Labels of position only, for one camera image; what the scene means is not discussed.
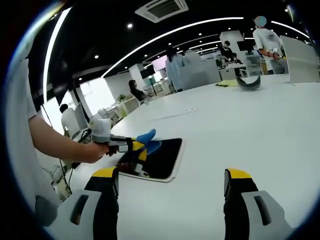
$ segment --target ceiling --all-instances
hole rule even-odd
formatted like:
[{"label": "ceiling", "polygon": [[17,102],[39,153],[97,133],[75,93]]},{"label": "ceiling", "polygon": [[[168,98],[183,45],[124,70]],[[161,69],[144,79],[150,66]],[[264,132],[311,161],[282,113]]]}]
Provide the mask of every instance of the ceiling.
[{"label": "ceiling", "polygon": [[[278,0],[267,1],[266,4],[270,7],[260,7],[261,4],[257,4],[257,1],[244,3],[236,0],[224,2],[186,0],[188,11],[159,23],[153,23],[135,14],[135,10],[148,2],[150,0],[86,0],[74,4],[56,38],[49,64],[48,81],[51,83],[72,81],[72,76],[76,73],[106,66],[103,70],[81,76],[83,81],[100,77],[123,56],[153,38],[176,28],[209,19],[244,17],[243,20],[209,22],[174,32],[138,50],[107,76],[123,72],[126,70],[125,67],[142,63],[151,56],[155,55],[156,58],[159,52],[167,48],[168,43],[176,46],[191,41],[180,47],[184,49],[199,45],[198,38],[203,38],[201,39],[203,44],[219,41],[220,33],[228,31],[228,28],[240,30],[245,37],[252,37],[251,28],[255,27],[253,19],[257,16],[265,16],[268,21],[287,24],[304,32],[302,26],[293,23],[290,15],[285,12],[286,5]],[[40,89],[42,85],[46,52],[58,18],[59,15],[48,21],[34,41],[29,66],[31,89]],[[132,29],[127,28],[128,23],[133,24]],[[266,27],[273,29],[279,35],[288,33],[289,37],[298,36],[302,40],[307,40],[299,33],[283,26],[268,23]],[[215,44],[205,47],[213,48]]]}]

